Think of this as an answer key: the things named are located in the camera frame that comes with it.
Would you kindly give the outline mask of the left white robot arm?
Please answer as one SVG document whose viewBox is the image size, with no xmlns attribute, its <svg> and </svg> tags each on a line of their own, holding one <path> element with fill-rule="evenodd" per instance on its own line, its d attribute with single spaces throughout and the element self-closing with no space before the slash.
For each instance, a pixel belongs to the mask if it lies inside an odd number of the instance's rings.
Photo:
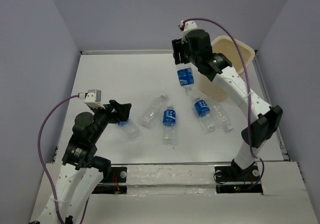
<svg viewBox="0 0 320 224">
<path fill-rule="evenodd" d="M 56 181 L 42 163 L 51 186 L 51 195 L 35 224 L 81 224 L 88 200 L 95 187 L 108 180 L 111 161 L 96 155 L 96 143 L 109 124 L 129 119 L 132 105 L 110 100 L 108 104 L 86 102 L 90 112 L 81 112 L 74 119 L 72 136 L 62 157 Z"/>
</svg>

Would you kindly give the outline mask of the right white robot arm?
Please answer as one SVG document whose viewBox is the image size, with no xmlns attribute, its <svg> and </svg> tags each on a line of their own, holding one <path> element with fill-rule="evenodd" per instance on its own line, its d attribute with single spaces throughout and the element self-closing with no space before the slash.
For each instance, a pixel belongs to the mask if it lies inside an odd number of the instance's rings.
<svg viewBox="0 0 320 224">
<path fill-rule="evenodd" d="M 241 132 L 243 143 L 230 168 L 231 176 L 242 180 L 264 143 L 277 130 L 283 110 L 247 87 L 232 62 L 224 54 L 213 52 L 210 35 L 203 29 L 184 28 L 182 38 L 171 43 L 176 64 L 192 63 L 200 74 L 222 88 L 247 118 L 248 125 Z"/>
</svg>

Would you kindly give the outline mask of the small blue label bottle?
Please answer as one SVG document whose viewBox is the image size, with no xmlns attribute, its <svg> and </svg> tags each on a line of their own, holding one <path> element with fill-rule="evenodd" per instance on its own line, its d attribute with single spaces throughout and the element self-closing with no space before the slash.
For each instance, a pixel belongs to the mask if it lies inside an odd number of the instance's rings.
<svg viewBox="0 0 320 224">
<path fill-rule="evenodd" d="M 180 86 L 185 90 L 186 95 L 191 96 L 195 83 L 191 64 L 177 64 L 176 69 Z"/>
</svg>

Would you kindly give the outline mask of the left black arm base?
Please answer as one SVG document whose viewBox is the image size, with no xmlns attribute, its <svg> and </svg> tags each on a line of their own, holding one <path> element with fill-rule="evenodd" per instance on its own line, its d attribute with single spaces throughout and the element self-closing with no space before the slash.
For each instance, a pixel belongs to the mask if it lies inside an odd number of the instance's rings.
<svg viewBox="0 0 320 224">
<path fill-rule="evenodd" d="M 122 195 L 127 193 L 127 174 L 125 166 L 112 166 L 108 176 L 103 177 L 92 194 Z"/>
</svg>

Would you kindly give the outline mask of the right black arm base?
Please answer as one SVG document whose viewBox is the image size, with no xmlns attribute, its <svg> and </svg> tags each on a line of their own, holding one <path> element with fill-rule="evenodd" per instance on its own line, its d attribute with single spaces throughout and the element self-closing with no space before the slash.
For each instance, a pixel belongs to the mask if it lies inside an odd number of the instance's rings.
<svg viewBox="0 0 320 224">
<path fill-rule="evenodd" d="M 215 166 L 213 179 L 217 194 L 263 193 L 257 165 L 250 167 L 244 174 L 233 173 L 231 166 Z"/>
</svg>

